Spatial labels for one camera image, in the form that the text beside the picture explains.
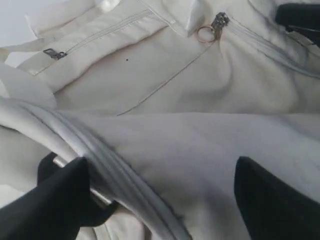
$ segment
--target metal ring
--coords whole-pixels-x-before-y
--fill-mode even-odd
[[[201,29],[210,29],[212,32],[215,31],[215,29],[214,29],[211,25],[203,25],[203,26],[199,27],[199,28],[197,29],[197,31],[196,31],[196,34],[195,34],[195,37],[196,37],[196,39],[197,39],[199,42],[204,43],[204,44],[209,44],[209,43],[213,43],[213,42],[215,42],[215,41],[217,40],[217,36],[216,36],[215,33],[213,33],[214,38],[213,38],[212,40],[210,40],[210,41],[201,38],[201,37],[199,36],[199,31],[200,31]]]

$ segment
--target black object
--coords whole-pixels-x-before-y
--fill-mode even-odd
[[[234,193],[253,240],[319,240],[320,205],[241,157]]]
[[[0,209],[0,240],[75,240],[80,227],[97,227],[117,209],[93,200],[85,158],[59,168],[55,156],[41,161],[36,188]]]
[[[320,47],[320,4],[280,5],[275,21],[285,26],[288,32],[298,32]]]

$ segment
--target zipper pocket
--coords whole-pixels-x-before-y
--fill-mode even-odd
[[[71,54],[72,52],[76,51],[77,49],[85,46],[86,44],[98,39],[98,38],[101,38],[107,34],[110,34],[118,29],[121,29],[123,28],[124,26],[132,23],[132,22],[135,22],[139,19],[142,19],[148,15],[152,14],[152,12],[150,10],[144,10],[136,15],[133,15],[131,17],[128,17],[127,19],[119,22],[118,24],[112,26],[112,27],[109,27],[105,30],[102,30],[100,32],[97,32],[89,37],[87,37],[86,39],[80,41],[79,43],[75,44],[73,47],[69,48],[67,51],[56,51],[52,48],[48,48],[46,50],[44,50],[43,52],[47,55],[49,55],[52,59],[54,60],[59,60],[59,59],[62,59],[64,58],[65,56],[67,56],[68,54]]]
[[[290,59],[286,52],[284,52],[280,47],[272,44],[247,27],[243,26],[234,18],[229,17],[225,12],[220,12],[216,15],[213,23],[211,24],[211,30],[214,34],[215,41],[220,39],[224,28],[237,35],[240,39],[256,48],[268,58],[271,58],[272,60],[300,74],[320,79],[320,72],[312,72],[301,66],[297,62]]]

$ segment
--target zipper pull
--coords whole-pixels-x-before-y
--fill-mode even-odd
[[[221,34],[222,34],[222,30],[225,26],[228,25],[228,23],[230,22],[230,19],[228,18],[227,14],[225,12],[219,12],[213,22],[211,23],[211,25],[203,25],[201,27],[198,28],[198,30],[196,31],[196,38],[199,42],[201,43],[214,43],[217,40],[220,40],[221,38]],[[210,29],[212,34],[213,34],[213,39],[211,40],[206,40],[203,39],[199,36],[199,32],[201,29]]]
[[[225,26],[228,25],[229,22],[230,22],[230,19],[225,12],[219,12],[215,16],[215,19],[213,20],[213,22],[211,24],[213,31],[214,31],[215,40],[220,40],[222,30]]]
[[[43,52],[55,60],[62,59],[68,55],[66,52],[63,52],[63,51],[57,52],[57,51],[53,50],[52,48],[46,49]]]

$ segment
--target white jacket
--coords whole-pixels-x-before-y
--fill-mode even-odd
[[[99,240],[249,239],[233,194],[240,156],[320,201],[319,57],[273,20],[292,1],[81,2],[51,24],[30,16],[39,40],[0,48],[3,60],[63,52],[0,66],[1,184],[29,191],[50,151],[88,157],[123,205]],[[219,12],[220,40],[198,42]]]

